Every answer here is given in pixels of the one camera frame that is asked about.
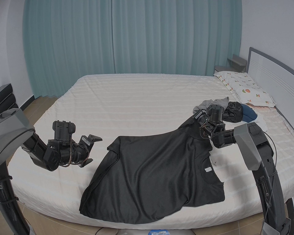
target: gray cloth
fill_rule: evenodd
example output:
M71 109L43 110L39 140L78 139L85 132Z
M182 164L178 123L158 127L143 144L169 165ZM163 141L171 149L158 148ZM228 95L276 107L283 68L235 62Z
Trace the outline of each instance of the gray cloth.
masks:
M196 113L198 110L205 110L210 106L210 105L220 105L224 108L224 110L227 108L229 104L229 97L223 98L223 99L216 99L216 100L205 100L203 101L200 105L195 106L193 108L193 113Z

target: headboard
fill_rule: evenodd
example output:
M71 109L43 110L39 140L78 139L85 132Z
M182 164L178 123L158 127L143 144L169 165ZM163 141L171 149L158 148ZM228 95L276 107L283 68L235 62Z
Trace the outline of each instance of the headboard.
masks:
M249 49L246 72L256 84L269 93L276 102L276 109L294 126L294 70L275 58Z

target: black baseboard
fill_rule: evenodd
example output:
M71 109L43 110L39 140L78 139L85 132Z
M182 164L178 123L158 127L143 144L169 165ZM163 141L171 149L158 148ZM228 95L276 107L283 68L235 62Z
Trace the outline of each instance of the black baseboard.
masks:
M26 107L28 107L30 105L30 103L32 103L35 100L35 97L32 96L31 98L29 98L20 108L22 111L25 110Z

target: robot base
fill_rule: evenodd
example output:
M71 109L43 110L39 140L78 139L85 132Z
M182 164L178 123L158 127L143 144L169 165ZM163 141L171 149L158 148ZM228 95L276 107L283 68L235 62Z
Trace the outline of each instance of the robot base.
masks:
M191 229L140 230L121 229L116 235L195 235Z

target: tile floor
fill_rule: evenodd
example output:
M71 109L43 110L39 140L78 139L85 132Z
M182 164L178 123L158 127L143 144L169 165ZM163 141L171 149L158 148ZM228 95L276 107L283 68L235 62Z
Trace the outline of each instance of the tile floor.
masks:
M31 124L35 124L35 122L56 100L56 97L39 97L24 110L24 114ZM66 222L37 213L21 203L19 203L19 205L24 217L32 225L37 235L95 235L96 231L100 228ZM193 231L196 235L254 235L260 233L262 222L263 215L262 213L259 213L231 223L208 228L193 229ZM13 235L1 214L0 228L1 234ZM117 229L103 228L97 233L97 235L115 235L117 232Z

